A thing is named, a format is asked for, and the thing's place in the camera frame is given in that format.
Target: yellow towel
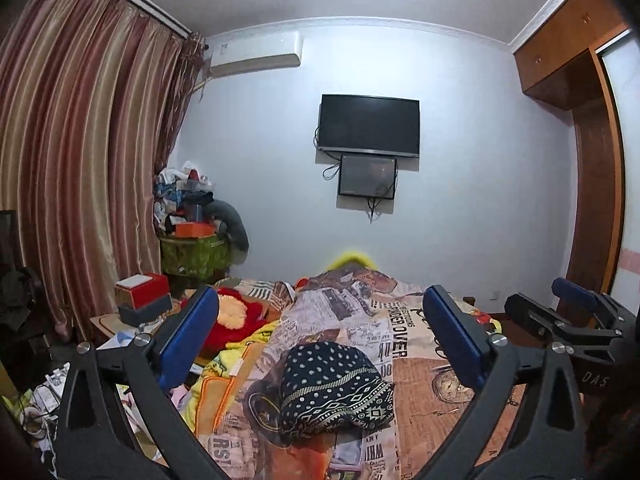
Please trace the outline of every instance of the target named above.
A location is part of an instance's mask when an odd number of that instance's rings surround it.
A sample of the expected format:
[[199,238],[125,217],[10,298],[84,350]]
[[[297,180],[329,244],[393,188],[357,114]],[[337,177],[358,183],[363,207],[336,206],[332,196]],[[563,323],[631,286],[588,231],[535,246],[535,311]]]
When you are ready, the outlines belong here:
[[238,359],[242,357],[244,348],[251,343],[267,343],[277,326],[278,320],[272,321],[238,343],[227,343],[225,345],[226,349],[221,351],[204,367],[200,378],[191,387],[191,399],[189,399],[184,411],[181,413],[191,431],[195,431],[196,409],[200,402],[204,380],[208,377],[230,378],[229,371],[238,362]]

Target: newspaper print blanket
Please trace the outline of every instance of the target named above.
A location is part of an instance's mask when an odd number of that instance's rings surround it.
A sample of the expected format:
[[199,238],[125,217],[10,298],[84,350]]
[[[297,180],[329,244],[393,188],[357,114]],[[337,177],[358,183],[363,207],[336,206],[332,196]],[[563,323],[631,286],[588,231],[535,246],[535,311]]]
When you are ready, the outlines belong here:
[[[233,479],[412,478],[473,396],[458,383],[424,320],[422,292],[360,266],[311,278],[282,313],[220,423],[211,434],[197,434],[199,441]],[[374,433],[319,434],[293,444],[281,439],[280,380],[287,353],[317,341],[359,348],[395,383],[395,419],[389,426]],[[511,399],[479,462],[500,451],[517,406]]]

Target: white wall-mounted air conditioner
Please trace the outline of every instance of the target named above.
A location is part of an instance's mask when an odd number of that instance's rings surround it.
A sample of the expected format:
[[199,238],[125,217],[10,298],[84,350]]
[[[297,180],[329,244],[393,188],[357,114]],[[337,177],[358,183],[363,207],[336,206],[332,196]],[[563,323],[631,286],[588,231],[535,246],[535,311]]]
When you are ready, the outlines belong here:
[[220,43],[211,53],[212,77],[300,66],[302,36],[299,32],[256,34]]

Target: metal screw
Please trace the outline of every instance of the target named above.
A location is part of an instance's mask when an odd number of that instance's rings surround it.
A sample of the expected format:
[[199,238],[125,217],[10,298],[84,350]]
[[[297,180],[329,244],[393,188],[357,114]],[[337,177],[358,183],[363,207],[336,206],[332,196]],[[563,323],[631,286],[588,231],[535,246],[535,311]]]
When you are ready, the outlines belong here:
[[493,334],[491,336],[491,342],[496,346],[507,346],[509,340],[507,339],[507,336],[503,334]]
[[551,349],[556,353],[556,354],[564,354],[564,352],[566,352],[566,346],[564,346],[561,342],[559,341],[553,341],[551,343]]
[[91,349],[91,343],[88,341],[82,341],[77,347],[76,350],[79,354],[86,354]]
[[136,334],[133,338],[133,344],[135,346],[146,346],[151,342],[151,336],[146,332],[142,334]]

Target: wall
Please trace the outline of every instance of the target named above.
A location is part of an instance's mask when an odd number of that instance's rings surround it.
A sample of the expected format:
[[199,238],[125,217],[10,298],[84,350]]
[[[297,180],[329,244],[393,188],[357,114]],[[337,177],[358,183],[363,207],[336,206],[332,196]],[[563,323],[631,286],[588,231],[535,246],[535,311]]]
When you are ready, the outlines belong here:
[[611,295],[637,313],[640,304],[640,46],[629,35],[606,50],[602,59],[618,109],[625,152],[625,221]]
[[[402,28],[302,34],[299,68],[210,82],[178,137],[173,160],[192,160],[246,225],[250,254],[233,272],[294,282],[356,249],[489,311],[516,291],[551,303],[573,235],[575,138],[566,117],[522,94],[513,56]],[[337,198],[337,179],[322,179],[312,139],[323,93],[420,100],[420,159],[401,164],[396,199],[371,224],[361,202]]]

